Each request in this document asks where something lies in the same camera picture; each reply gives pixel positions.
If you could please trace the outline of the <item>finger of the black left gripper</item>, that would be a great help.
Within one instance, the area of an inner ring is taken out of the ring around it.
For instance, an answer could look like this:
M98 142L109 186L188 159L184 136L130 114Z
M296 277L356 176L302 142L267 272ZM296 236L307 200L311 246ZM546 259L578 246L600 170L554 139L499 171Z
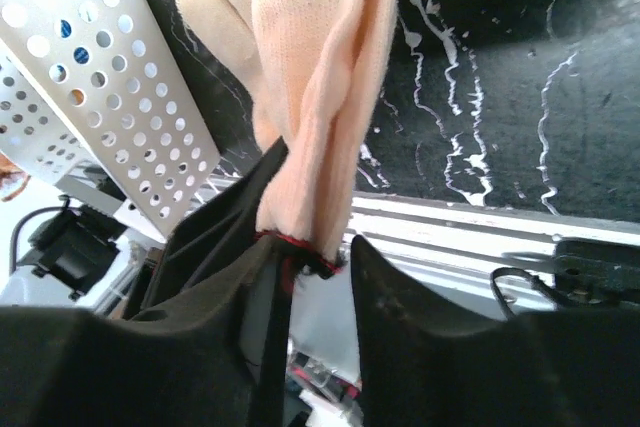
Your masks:
M134 282L125 319L194 287L253 245L261 197L287 154L277 140L249 173L176 226L156 266Z

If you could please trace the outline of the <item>cream inside-out glove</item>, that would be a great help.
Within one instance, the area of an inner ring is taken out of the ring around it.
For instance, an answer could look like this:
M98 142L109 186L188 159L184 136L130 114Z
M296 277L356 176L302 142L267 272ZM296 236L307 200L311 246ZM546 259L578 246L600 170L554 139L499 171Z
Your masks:
M258 146L287 146L262 194L256 230L282 234L333 267L387 70L397 0L175 2L248 91Z

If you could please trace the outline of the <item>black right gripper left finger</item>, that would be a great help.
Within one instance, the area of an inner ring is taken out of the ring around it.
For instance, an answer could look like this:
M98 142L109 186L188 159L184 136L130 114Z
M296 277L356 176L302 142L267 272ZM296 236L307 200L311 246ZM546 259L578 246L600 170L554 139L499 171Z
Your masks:
M276 426L280 367L241 353L251 287L273 275L264 238L199 285L109 319L78 308L1 311L5 426Z

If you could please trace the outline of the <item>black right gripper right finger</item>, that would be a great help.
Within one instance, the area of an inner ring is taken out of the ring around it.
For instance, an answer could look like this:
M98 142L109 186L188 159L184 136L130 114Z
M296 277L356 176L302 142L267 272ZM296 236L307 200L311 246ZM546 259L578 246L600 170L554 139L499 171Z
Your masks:
M430 290L365 238L350 249L368 426L635 426L639 315L495 320Z

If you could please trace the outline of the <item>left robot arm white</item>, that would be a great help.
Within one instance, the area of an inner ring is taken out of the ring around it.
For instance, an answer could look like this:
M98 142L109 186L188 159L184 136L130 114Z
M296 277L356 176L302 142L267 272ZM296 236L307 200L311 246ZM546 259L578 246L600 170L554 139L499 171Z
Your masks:
M132 281L125 315L164 302L227 267L257 238L256 213L267 184L288 150L277 141L241 180L187 216L171 233L158 260L141 268ZM87 295L110 270L122 223L88 206L68 202L49 208L51 219L30 237L31 248L14 259L19 270L1 293L5 305L52 305L52 295L37 290L51 278L68 293L69 303Z

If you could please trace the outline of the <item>white storage basket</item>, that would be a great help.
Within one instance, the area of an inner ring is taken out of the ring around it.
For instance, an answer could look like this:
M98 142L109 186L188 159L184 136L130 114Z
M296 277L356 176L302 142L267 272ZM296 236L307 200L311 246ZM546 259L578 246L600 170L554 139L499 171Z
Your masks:
M1 0L1 42L165 239L220 155L146 0Z

